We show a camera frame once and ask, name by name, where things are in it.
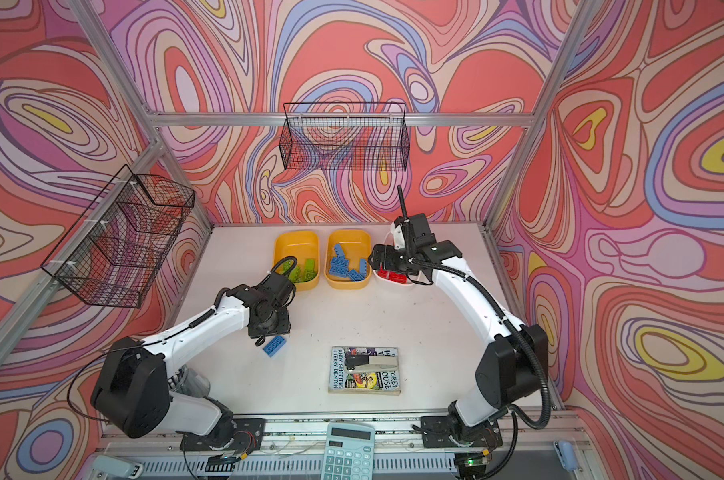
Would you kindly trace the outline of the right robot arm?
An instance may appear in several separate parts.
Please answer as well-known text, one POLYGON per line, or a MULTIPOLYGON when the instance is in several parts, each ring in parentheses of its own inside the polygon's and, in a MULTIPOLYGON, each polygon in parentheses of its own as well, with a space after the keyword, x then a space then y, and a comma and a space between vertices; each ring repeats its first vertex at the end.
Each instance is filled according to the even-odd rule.
POLYGON ((511 416, 517 425, 548 426, 553 399, 548 374, 548 336, 511 314, 474 276, 461 250, 440 241, 423 214, 403 211, 391 225, 392 244, 377 244, 368 258, 374 270, 405 276, 420 286, 435 286, 458 307, 484 345, 474 385, 452 402, 446 415, 423 417, 418 431, 426 447, 444 438, 470 447, 488 436, 501 443, 498 420, 511 416))

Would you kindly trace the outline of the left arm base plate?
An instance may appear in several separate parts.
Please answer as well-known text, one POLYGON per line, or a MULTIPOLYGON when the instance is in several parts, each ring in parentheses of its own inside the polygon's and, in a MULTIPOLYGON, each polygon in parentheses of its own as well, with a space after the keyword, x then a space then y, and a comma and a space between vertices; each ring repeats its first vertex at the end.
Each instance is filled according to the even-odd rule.
POLYGON ((180 449, 183 452, 251 454, 261 448, 265 426, 265 418, 235 418, 223 427, 215 427, 206 436, 184 433, 180 449))

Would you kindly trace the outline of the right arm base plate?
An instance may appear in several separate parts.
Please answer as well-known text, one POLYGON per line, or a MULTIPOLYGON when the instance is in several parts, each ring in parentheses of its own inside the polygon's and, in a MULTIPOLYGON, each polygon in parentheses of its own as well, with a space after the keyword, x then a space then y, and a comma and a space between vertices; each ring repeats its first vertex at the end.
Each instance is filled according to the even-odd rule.
POLYGON ((493 451, 504 443, 496 423, 485 421, 466 426, 453 415, 422 416, 413 430, 421 435, 426 448, 482 448, 493 451))

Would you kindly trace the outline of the red lego brick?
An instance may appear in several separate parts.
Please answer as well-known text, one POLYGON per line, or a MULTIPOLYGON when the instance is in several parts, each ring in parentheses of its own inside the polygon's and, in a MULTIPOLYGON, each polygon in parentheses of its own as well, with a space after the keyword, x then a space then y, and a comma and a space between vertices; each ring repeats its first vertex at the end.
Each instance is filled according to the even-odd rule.
POLYGON ((389 282, 397 283, 397 284, 407 284, 408 283, 407 276, 400 274, 400 273, 381 269, 381 270, 378 270, 376 272, 376 274, 377 274, 378 278, 381 280, 385 280, 385 281, 389 281, 389 282))

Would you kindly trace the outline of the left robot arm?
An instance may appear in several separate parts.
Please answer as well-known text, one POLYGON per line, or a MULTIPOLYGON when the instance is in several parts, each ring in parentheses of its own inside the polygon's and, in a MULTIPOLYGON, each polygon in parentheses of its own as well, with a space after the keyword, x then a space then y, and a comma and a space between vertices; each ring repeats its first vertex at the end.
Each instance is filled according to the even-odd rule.
POLYGON ((230 448, 238 434, 233 412, 211 397, 209 380, 189 363, 226 337, 244 331, 256 346, 289 333, 288 308, 297 288, 298 261, 280 259, 251 286, 222 288, 211 306, 141 340, 127 336, 101 354, 90 419, 118 427, 132 439, 177 432, 212 450, 230 448))

